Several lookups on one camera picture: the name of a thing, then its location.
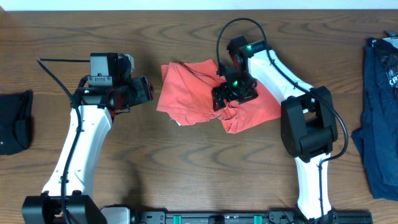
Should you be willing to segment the red printed t-shirt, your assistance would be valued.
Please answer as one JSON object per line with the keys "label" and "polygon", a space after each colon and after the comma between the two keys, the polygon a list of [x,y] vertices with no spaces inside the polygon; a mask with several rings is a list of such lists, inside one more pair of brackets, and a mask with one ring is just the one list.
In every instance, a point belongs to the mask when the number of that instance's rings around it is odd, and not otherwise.
{"label": "red printed t-shirt", "polygon": [[224,78],[219,77],[216,71],[217,66],[212,59],[162,65],[163,85],[157,111],[167,113],[180,126],[217,118],[229,134],[280,118],[280,104],[261,83],[256,87],[256,99],[242,104],[232,101],[225,108],[215,111],[211,91],[224,83]]}

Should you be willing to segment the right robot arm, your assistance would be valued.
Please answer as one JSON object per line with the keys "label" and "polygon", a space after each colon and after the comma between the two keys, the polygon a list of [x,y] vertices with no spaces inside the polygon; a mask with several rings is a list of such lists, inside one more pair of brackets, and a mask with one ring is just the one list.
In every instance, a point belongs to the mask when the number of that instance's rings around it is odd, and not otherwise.
{"label": "right robot arm", "polygon": [[263,40],[249,43],[244,36],[231,39],[227,51],[232,67],[219,65],[217,74],[226,81],[212,89],[213,110],[232,101],[246,103],[259,96],[264,85],[281,106],[280,135],[287,152],[295,159],[299,196],[296,223],[333,223],[328,184],[322,175],[337,140],[333,113],[313,97],[318,93],[331,102],[323,86],[314,88],[294,75]]}

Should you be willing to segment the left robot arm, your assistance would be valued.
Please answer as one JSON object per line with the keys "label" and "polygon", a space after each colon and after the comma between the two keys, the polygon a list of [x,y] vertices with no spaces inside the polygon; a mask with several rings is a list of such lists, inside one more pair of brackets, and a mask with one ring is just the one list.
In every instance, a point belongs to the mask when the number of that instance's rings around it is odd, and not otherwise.
{"label": "left robot arm", "polygon": [[153,99],[147,77],[84,77],[71,101],[70,127],[57,165],[39,196],[22,206],[26,223],[132,223],[127,205],[99,208],[94,177],[114,117]]}

